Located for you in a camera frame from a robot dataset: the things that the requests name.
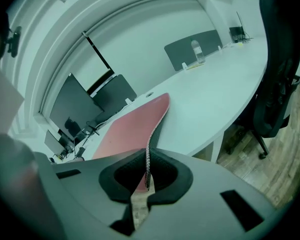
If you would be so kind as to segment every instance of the chair backrest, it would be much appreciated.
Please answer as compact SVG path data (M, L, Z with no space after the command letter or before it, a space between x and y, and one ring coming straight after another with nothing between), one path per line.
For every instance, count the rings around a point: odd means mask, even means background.
M277 135L297 87L294 77L300 62L300 30L275 0L260 0L259 5L268 61L257 92L253 126L259 135L269 138Z

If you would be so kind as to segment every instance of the white desk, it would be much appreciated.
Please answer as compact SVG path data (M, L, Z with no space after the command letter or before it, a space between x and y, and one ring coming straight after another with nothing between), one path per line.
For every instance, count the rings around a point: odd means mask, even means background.
M170 95L157 147L193 156L210 143L208 159L216 162L224 131L236 120L256 92L267 65L266 38L254 38L243 47L227 47L206 58L204 65L180 71L111 118L84 147L90 160L112 122L164 94Z

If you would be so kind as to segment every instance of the folded pink mat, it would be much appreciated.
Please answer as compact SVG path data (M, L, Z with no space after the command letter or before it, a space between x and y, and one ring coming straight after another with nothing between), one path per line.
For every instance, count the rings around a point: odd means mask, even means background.
M109 157L130 150L146 149L152 133L164 118L169 105L169 94L164 93L115 120L92 159ZM147 190L145 177L142 178L137 190Z

